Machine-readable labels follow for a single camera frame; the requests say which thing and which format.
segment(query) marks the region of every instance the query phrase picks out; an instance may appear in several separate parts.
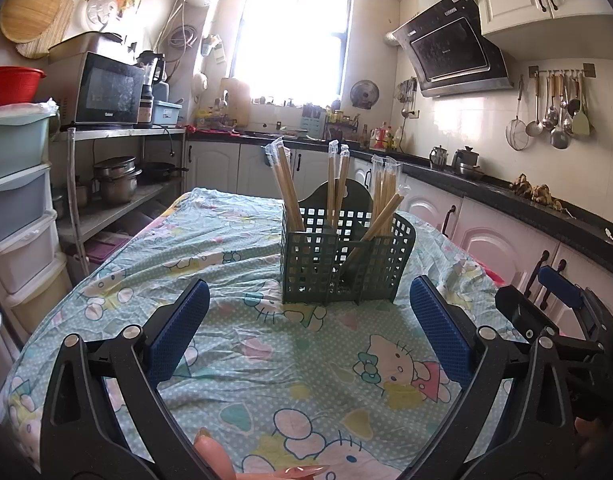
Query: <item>hanging utensil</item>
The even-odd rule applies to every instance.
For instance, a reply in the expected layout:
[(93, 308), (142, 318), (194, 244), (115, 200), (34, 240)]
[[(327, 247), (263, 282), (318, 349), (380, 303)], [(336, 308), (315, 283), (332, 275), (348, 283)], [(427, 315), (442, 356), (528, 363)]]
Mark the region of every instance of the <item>hanging utensil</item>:
[(552, 132), (555, 126), (558, 124), (559, 117), (560, 117), (558, 113), (558, 108), (555, 108), (555, 94), (556, 94), (555, 74), (549, 74), (549, 82), (550, 82), (550, 88), (551, 88), (551, 106), (549, 107), (549, 109), (547, 110), (547, 113), (545, 114), (545, 120), (543, 124), (544, 124), (545, 129), (548, 132)]
[(536, 120), (527, 124), (527, 135), (529, 137), (538, 137), (544, 131), (544, 126), (539, 119), (540, 108), (540, 74), (536, 72)]
[[(560, 96), (560, 100), (562, 100), (564, 97), (564, 78), (561, 74), (557, 76), (555, 84), (557, 86), (557, 93)], [(559, 150), (567, 149), (571, 143), (571, 137), (565, 134), (565, 131), (562, 128), (562, 116), (563, 111), (560, 109), (557, 126), (555, 126), (554, 130), (551, 132), (551, 146)]]
[(589, 118), (586, 115), (586, 97), (584, 95), (584, 74), (580, 74), (580, 111), (574, 115), (571, 129), (577, 136), (588, 137), (591, 134), (591, 127), (589, 125)]
[(520, 121), (520, 103), (522, 102), (522, 87), (524, 83), (524, 76), (520, 75), (520, 81), (518, 83), (518, 108), (515, 112), (515, 119), (506, 127), (506, 139), (509, 146), (515, 151), (521, 152), (529, 145), (529, 136), (527, 135), (527, 126)]
[(575, 90), (575, 97), (569, 101), (569, 105), (567, 106), (567, 112), (569, 112), (572, 118), (580, 111), (580, 73), (575, 74), (573, 87)]

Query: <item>black countertop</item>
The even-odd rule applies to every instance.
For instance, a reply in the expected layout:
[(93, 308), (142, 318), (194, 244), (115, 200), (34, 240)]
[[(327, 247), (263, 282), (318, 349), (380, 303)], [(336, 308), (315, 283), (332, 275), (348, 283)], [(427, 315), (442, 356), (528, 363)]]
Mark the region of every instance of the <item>black countertop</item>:
[[(264, 146), (269, 143), (268, 137), (260, 137), (254, 133), (230, 136), (228, 134), (197, 132), (187, 136), (187, 139), (253, 144), (258, 146)], [(296, 150), (328, 151), (327, 143), (306, 139), (284, 137), (284, 145), (287, 148)], [(351, 156), (366, 161), (371, 161), (371, 157), (374, 154), (383, 156), (384, 152), (351, 150)], [(456, 196), (470, 198), (517, 218), (584, 254), (613, 273), (613, 242), (605, 234), (606, 228), (609, 228), (613, 234), (613, 224), (611, 222), (562, 200), (563, 206), (575, 218), (571, 218), (564, 212), (558, 213), (555, 210), (514, 195), (509, 189), (509, 182), (504, 180), (485, 176), (480, 182), (473, 182), (451, 173), (449, 168), (446, 171), (432, 170), (429, 160), (426, 158), (404, 153), (389, 153), (388, 155), (404, 163), (403, 171), (407, 175)]]

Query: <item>metal pot lid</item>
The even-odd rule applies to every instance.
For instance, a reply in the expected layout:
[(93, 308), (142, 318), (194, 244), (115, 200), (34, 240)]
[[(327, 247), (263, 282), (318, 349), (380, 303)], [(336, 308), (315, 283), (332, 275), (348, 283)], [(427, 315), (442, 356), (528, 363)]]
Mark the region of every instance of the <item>metal pot lid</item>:
[(114, 156), (113, 158), (96, 163), (93, 168), (95, 170), (114, 170), (135, 161), (136, 157), (134, 156)]
[(123, 178), (135, 178), (138, 175), (142, 174), (142, 170), (134, 170), (130, 173), (125, 173), (124, 175), (110, 177), (107, 176), (105, 178), (101, 178), (100, 180), (103, 182), (115, 182), (116, 180), (122, 180)]

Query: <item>pink cabinet door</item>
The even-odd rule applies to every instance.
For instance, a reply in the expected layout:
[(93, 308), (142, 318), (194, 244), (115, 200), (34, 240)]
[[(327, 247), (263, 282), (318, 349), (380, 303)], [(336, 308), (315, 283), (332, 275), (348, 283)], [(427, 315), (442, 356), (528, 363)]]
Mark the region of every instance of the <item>pink cabinet door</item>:
[(440, 232), (447, 214), (455, 208), (455, 211), (449, 214), (446, 230), (447, 237), (451, 238), (460, 214), (462, 199), (410, 176), (407, 177), (407, 186), (410, 193), (405, 197), (400, 209), (416, 215)]
[[(566, 263), (562, 275), (574, 285), (579, 285), (581, 288), (590, 288), (613, 314), (613, 274), (565, 245), (560, 245), (555, 255), (553, 267), (557, 269), (561, 260)], [(543, 288), (536, 304), (542, 304), (545, 292), (546, 290)], [(545, 313), (566, 335), (584, 339), (573, 311), (552, 294), (549, 295), (547, 300)]]
[[(453, 243), (522, 292), (544, 251), (553, 262), (559, 242), (504, 213), (469, 199), (462, 200)], [(534, 301), (538, 280), (531, 287)]]

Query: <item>cooking pot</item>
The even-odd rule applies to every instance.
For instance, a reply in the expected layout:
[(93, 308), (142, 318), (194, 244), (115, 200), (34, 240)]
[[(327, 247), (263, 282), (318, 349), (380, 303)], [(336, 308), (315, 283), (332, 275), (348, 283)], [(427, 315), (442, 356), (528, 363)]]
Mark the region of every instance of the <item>cooking pot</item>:
[(168, 162), (145, 162), (142, 164), (143, 176), (141, 180), (149, 182), (165, 182), (169, 180), (174, 173), (189, 171), (189, 168), (178, 168)]
[(115, 156), (98, 162), (93, 166), (93, 176), (95, 178), (118, 178), (131, 173), (136, 169), (136, 157), (134, 156)]
[(100, 195), (108, 205), (122, 205), (131, 202), (138, 189), (138, 176), (142, 170), (132, 171), (117, 178), (100, 180)]

